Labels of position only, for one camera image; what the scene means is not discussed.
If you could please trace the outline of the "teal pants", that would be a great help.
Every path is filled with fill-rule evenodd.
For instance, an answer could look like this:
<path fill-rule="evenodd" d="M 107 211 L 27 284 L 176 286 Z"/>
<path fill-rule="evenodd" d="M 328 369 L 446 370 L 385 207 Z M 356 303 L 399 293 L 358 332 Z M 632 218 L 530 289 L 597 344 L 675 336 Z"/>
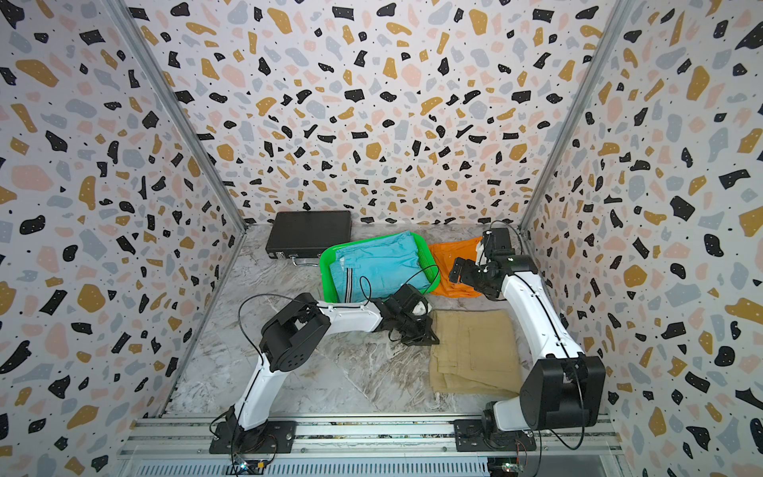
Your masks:
<path fill-rule="evenodd" d="M 406 283 L 424 291 L 430 286 L 410 232 L 340 248 L 329 272 L 340 303 L 386 298 Z"/>

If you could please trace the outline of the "green plastic basket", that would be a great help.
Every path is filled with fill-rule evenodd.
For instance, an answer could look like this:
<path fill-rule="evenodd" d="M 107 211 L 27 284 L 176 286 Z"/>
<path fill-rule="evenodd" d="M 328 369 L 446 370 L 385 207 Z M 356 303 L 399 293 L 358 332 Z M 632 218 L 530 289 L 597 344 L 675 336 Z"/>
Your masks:
<path fill-rule="evenodd" d="M 427 294 L 441 280 L 428 244 L 412 232 L 332 246 L 323 252 L 319 268 L 324 299 L 331 303 L 386 298 L 403 284 Z"/>

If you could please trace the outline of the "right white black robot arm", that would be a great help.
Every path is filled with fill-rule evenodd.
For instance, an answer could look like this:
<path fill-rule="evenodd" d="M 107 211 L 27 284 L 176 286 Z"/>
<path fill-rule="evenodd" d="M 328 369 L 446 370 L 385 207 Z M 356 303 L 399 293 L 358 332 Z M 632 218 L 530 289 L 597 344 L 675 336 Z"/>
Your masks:
<path fill-rule="evenodd" d="M 517 252 L 509 229 L 484 232 L 476 254 L 476 260 L 457 258 L 449 280 L 491 301 L 503 300 L 522 327 L 533 362 L 518 397 L 488 405 L 486 431 L 594 427 L 605 367 L 599 357 L 585 355 L 562 325 L 534 260 Z"/>

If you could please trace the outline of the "khaki pants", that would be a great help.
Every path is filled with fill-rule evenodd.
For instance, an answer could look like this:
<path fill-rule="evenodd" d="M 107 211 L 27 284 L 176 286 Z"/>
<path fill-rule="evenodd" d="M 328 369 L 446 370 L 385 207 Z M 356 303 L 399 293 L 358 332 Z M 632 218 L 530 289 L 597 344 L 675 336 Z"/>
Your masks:
<path fill-rule="evenodd" d="M 523 383 L 510 314 L 505 310 L 438 310 L 429 379 L 442 394 L 513 398 Z"/>

